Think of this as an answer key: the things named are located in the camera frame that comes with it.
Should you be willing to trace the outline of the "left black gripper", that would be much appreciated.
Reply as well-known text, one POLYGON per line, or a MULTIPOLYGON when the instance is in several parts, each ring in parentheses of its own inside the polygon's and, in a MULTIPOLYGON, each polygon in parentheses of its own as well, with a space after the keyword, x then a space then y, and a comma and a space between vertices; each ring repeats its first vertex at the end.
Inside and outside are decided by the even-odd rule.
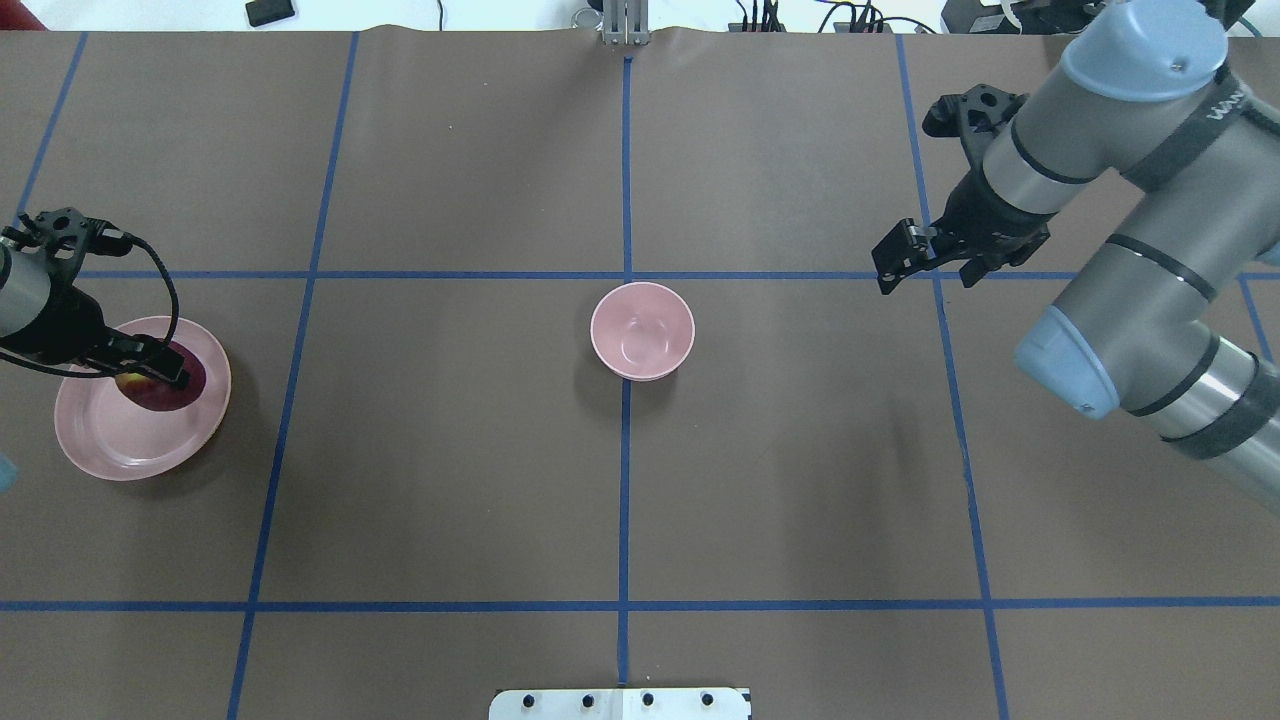
POLYGON ((20 368, 37 373, 140 373, 175 383, 183 359, 169 343, 108 328, 96 300, 59 281, 20 282, 20 368))

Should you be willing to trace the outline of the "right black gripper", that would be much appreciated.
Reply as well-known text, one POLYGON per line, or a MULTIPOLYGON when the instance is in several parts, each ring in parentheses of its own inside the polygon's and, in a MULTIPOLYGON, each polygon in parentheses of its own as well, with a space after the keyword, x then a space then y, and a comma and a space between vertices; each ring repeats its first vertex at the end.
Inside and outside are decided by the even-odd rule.
POLYGON ((883 296, 910 275, 964 260, 959 270, 970 288, 991 272, 1023 264, 1044 242, 1050 214, 1024 211, 1001 199, 980 170, 969 170, 951 191, 940 219, 918 225, 896 222, 870 251, 883 296), (934 240, 942 242, 934 249, 934 240))

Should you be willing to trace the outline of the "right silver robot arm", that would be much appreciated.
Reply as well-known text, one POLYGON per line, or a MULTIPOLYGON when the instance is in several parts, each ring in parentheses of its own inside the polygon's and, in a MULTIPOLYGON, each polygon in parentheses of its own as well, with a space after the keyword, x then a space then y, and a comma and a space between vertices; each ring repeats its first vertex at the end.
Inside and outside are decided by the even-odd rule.
POLYGON ((1115 170, 1142 200, 1015 364, 1084 416, 1139 418, 1276 511, 1277 366, 1201 319, 1245 264, 1277 264, 1277 110, 1233 72, 1215 12, 1111 1, 1037 91, 947 94, 922 128, 957 138, 969 168, 938 219, 900 220, 872 250, 881 292, 948 263, 966 287, 1021 265, 1115 170))

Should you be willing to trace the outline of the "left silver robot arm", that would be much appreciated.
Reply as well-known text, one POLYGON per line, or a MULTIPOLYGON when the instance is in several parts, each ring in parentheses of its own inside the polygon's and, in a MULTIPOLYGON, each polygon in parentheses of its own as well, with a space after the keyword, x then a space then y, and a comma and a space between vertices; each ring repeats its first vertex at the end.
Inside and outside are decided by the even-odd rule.
POLYGON ((100 302, 55 277, 35 252, 3 250, 3 361, 63 379, 104 379, 138 374, 173 389, 193 384, 193 363, 174 348, 179 301, 172 277, 146 241, 129 243, 146 252, 170 299, 166 333, 160 340, 125 334, 105 322, 100 302))

